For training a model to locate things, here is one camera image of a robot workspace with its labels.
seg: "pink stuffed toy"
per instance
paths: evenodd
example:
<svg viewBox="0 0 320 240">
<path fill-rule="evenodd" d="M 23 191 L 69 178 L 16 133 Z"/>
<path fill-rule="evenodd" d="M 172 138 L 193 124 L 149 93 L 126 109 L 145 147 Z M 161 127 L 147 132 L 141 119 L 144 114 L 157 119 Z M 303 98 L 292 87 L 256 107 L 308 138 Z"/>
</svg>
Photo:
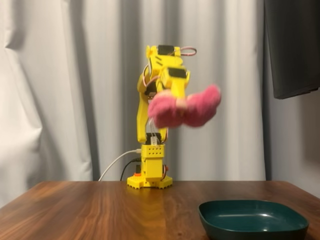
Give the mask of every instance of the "pink stuffed toy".
<svg viewBox="0 0 320 240">
<path fill-rule="evenodd" d="M 220 90 L 215 85 L 186 98 L 175 98 L 170 90 L 164 90 L 150 102 L 148 116 L 159 129 L 182 124 L 201 127 L 216 115 L 220 102 Z"/>
</svg>

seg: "black monitor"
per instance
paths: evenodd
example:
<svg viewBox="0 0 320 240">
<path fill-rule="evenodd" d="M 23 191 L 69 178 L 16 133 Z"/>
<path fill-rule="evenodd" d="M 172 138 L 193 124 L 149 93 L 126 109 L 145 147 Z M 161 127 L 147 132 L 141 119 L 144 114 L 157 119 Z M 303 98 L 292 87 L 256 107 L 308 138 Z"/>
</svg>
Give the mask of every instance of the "black monitor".
<svg viewBox="0 0 320 240">
<path fill-rule="evenodd" d="M 286 99 L 320 87 L 320 0 L 265 0 L 273 95 Z"/>
</svg>

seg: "white curtain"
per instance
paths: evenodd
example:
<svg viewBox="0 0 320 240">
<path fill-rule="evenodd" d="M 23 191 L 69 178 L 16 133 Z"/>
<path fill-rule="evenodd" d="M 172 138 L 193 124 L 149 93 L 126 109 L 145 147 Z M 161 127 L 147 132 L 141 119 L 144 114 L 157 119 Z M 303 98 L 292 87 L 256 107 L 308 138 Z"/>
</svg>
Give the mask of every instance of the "white curtain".
<svg viewBox="0 0 320 240">
<path fill-rule="evenodd" d="M 184 59 L 187 93 L 212 83 L 222 93 L 204 127 L 169 131 L 169 175 L 264 180 L 263 13 L 259 0 L 1 1 L 0 206 L 41 181 L 96 180 L 139 148 L 146 45 L 197 48 Z"/>
</svg>

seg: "green bowl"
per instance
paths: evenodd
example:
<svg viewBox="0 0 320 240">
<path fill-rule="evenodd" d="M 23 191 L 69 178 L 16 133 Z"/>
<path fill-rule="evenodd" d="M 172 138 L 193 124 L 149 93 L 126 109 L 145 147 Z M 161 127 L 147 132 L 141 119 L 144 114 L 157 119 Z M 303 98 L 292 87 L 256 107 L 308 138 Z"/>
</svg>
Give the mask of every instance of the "green bowl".
<svg viewBox="0 0 320 240">
<path fill-rule="evenodd" d="M 309 227 L 302 215 L 270 201 L 208 201 L 199 214 L 213 240 L 303 240 Z"/>
</svg>

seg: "yellow base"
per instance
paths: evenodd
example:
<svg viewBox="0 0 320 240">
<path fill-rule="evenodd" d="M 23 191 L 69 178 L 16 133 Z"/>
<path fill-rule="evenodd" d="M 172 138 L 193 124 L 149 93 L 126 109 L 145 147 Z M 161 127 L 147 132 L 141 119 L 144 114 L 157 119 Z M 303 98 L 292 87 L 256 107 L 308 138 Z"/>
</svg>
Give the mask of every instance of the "yellow base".
<svg viewBox="0 0 320 240">
<path fill-rule="evenodd" d="M 146 178 L 143 176 L 131 176 L 127 178 L 126 183 L 134 189 L 140 189 L 140 188 L 164 189 L 164 188 L 170 187 L 173 184 L 173 179 L 172 177 L 165 176 L 165 178 L 162 181 L 146 181 Z"/>
</svg>

